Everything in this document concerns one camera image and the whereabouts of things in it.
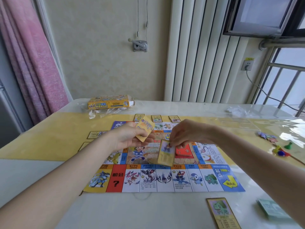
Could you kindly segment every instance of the yellow tablecloth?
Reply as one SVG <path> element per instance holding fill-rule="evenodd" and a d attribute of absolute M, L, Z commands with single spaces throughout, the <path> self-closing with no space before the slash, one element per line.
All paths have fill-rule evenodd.
<path fill-rule="evenodd" d="M 300 119 L 281 121 L 187 116 L 180 116 L 180 118 L 181 120 L 188 118 L 225 127 L 267 152 L 271 152 L 273 146 L 255 134 L 259 129 L 277 136 L 278 144 L 281 146 L 288 144 L 287 140 L 292 140 L 294 142 L 292 150 L 287 150 L 287 152 L 305 162 L 305 122 Z M 90 131 L 107 131 L 110 130 L 115 120 L 132 121 L 133 119 L 134 115 L 124 114 L 111 114 L 103 118 L 89 119 L 88 114 L 85 113 L 56 112 L 0 149 L 0 158 L 66 161 L 77 153 L 83 142 L 92 141 L 86 139 Z M 162 116 L 162 119 L 170 121 L 168 116 Z M 223 151 L 221 153 L 229 165 L 234 164 Z M 305 165 L 293 158 L 280 159 L 305 168 Z"/>

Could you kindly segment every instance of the person's left hand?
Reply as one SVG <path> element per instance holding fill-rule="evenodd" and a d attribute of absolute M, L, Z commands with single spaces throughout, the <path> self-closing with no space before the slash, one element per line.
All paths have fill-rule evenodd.
<path fill-rule="evenodd" d="M 148 143 L 153 142 L 155 138 L 153 134 L 149 134 L 144 142 L 141 142 L 136 138 L 136 135 L 141 135 L 143 137 L 147 136 L 147 132 L 142 128 L 136 128 L 136 125 L 137 123 L 135 122 L 127 122 L 126 124 L 108 132 L 109 136 L 114 139 L 114 151 L 128 147 L 146 146 Z"/>

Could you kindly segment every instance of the white radiator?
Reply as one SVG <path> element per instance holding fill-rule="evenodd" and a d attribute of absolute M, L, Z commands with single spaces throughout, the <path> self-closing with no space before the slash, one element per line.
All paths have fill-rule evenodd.
<path fill-rule="evenodd" d="M 226 36 L 229 0 L 172 0 L 165 101 L 227 103 L 248 38 Z"/>

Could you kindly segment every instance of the white tabletop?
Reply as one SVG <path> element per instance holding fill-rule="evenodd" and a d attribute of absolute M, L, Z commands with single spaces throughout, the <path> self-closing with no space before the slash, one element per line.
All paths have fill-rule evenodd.
<path fill-rule="evenodd" d="M 80 106 L 88 99 L 74 100 L 61 109 L 85 112 Z M 120 114 L 225 116 L 227 108 L 238 109 L 242 117 L 293 119 L 272 106 L 136 101 L 131 111 Z M 0 206 L 56 168 L 62 162 L 0 160 Z M 270 197 L 240 168 L 232 171 L 246 192 L 202 193 L 83 193 L 56 228 L 217 228 L 206 198 L 225 197 L 242 228 L 301 228 L 296 223 L 266 219 L 256 200 Z"/>

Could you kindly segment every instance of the green pawn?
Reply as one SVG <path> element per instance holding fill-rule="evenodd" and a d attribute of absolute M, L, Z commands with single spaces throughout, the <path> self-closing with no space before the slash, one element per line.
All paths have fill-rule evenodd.
<path fill-rule="evenodd" d="M 289 142 L 289 144 L 288 144 L 288 145 L 285 145 L 284 148 L 285 148 L 285 149 L 291 149 L 291 145 L 292 145 L 292 142 Z"/>

